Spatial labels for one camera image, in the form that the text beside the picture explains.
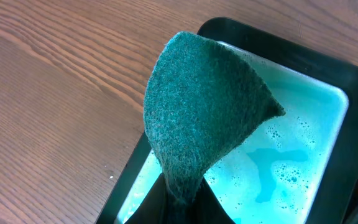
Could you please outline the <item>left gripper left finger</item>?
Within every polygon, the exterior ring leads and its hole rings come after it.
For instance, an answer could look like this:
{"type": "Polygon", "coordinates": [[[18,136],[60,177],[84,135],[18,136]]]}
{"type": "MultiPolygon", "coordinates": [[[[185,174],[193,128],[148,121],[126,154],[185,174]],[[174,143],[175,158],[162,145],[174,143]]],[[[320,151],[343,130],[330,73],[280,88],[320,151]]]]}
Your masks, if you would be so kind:
{"type": "Polygon", "coordinates": [[[165,224],[167,188],[163,174],[160,174],[139,208],[126,224],[165,224]]]}

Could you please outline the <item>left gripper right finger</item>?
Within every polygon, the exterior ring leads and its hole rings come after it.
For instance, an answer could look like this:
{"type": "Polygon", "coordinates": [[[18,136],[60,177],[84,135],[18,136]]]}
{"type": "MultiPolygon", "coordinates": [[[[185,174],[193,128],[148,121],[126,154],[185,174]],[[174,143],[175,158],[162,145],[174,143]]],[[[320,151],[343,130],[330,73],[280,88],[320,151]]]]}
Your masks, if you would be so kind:
{"type": "Polygon", "coordinates": [[[202,179],[194,200],[194,223],[234,224],[205,178],[202,179]]]}

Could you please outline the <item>green yellow scrub sponge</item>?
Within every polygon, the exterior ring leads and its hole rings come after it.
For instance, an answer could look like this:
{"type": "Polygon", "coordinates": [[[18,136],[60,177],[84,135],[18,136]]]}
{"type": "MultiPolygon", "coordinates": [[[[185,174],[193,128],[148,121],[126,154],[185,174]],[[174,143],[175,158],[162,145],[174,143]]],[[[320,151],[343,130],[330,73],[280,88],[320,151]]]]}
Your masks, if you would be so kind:
{"type": "Polygon", "coordinates": [[[235,51],[191,32],[166,44],[147,84],[145,133],[169,192],[191,203],[204,173],[283,106],[235,51]]]}

